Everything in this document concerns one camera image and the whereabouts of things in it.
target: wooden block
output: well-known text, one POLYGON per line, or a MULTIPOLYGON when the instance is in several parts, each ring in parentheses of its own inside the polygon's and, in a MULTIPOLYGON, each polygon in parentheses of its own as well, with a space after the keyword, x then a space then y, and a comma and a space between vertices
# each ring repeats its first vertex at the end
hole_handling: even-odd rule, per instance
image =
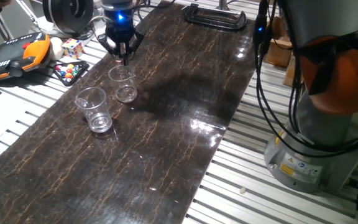
POLYGON ((264 58, 264 62, 271 63, 272 65, 277 65, 280 67, 287 67, 290 63, 292 50, 283 50, 292 47, 291 42, 283 40, 274 40, 270 41, 270 47, 264 58))
POLYGON ((283 85, 292 87, 292 82, 295 77, 295 56, 291 54, 291 60, 287 67, 287 72, 285 73, 283 85))
POLYGON ((290 38, 284 28, 281 18, 275 17, 273 20, 273 37, 268 52, 264 58, 264 62, 271 63, 272 65, 287 67, 290 63, 292 50, 285 50, 292 47, 290 38))

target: white ball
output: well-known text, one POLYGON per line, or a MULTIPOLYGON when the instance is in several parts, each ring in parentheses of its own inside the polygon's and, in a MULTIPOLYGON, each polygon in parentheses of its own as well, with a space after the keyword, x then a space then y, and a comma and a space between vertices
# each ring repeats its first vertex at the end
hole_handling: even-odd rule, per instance
POLYGON ((50 39, 51 47, 51 53, 50 53, 50 59, 51 60, 59 60, 63 56, 63 42, 58 37, 52 37, 50 39))

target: warning label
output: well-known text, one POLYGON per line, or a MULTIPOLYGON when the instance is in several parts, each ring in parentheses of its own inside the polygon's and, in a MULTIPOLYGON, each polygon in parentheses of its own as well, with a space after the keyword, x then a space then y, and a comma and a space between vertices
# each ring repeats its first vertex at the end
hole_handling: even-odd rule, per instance
POLYGON ((288 153, 285 153, 283 162, 280 165, 280 170, 294 179, 307 182, 316 183, 320 176, 322 166, 315 166, 301 161, 288 153))

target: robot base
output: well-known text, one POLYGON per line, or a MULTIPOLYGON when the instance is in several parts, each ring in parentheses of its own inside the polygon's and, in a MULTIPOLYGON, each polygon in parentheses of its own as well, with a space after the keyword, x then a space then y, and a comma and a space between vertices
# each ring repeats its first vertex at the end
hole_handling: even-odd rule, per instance
MULTIPOLYGON (((283 134, 284 141, 295 149, 312 155, 324 155, 302 146, 283 134)), ((306 193, 338 192, 358 165, 358 150, 329 158, 301 156, 272 138, 264 152, 267 169, 283 185, 306 193)))

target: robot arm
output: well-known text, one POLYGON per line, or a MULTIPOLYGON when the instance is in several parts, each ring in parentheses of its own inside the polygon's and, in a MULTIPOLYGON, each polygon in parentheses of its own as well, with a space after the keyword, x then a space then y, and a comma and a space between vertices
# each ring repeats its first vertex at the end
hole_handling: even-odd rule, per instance
POLYGON ((128 58, 136 52, 144 38, 144 34, 136 31, 134 27, 134 4, 131 0, 102 0, 102 7, 108 22, 106 33, 97 38, 111 55, 128 65, 128 58), (115 45, 110 46, 108 39, 115 45))

